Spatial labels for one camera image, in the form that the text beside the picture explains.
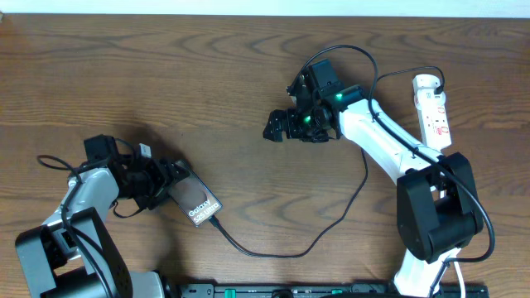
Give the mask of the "gold Samsung Galaxy smartphone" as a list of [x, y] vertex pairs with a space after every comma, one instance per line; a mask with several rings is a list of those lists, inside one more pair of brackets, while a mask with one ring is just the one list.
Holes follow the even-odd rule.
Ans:
[[175, 165], [186, 170], [189, 175], [172, 186], [171, 197], [186, 217], [199, 227], [217, 214], [223, 205], [184, 161], [177, 161]]

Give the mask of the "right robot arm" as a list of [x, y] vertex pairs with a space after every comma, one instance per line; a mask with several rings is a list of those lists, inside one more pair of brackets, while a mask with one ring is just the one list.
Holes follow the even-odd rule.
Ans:
[[459, 264], [459, 252], [491, 223], [469, 160], [442, 153], [451, 144], [442, 82], [419, 74], [412, 84], [421, 139], [397, 125], [361, 86], [345, 86], [328, 60], [302, 69], [287, 89], [293, 107], [270, 112], [263, 137], [322, 143], [334, 132], [370, 155], [397, 186], [397, 230], [407, 250], [394, 287], [404, 296], [432, 297], [446, 268]]

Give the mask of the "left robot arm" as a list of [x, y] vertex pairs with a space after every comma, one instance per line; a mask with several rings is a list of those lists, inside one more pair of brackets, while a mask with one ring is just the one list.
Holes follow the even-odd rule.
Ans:
[[125, 199], [140, 211], [155, 209], [190, 172], [153, 158], [144, 144], [129, 154], [117, 144], [107, 135], [84, 140], [87, 160], [78, 167], [54, 159], [52, 169], [70, 173], [67, 193], [48, 219], [15, 242], [31, 296], [181, 296], [180, 287], [157, 271], [129, 271], [104, 220]]

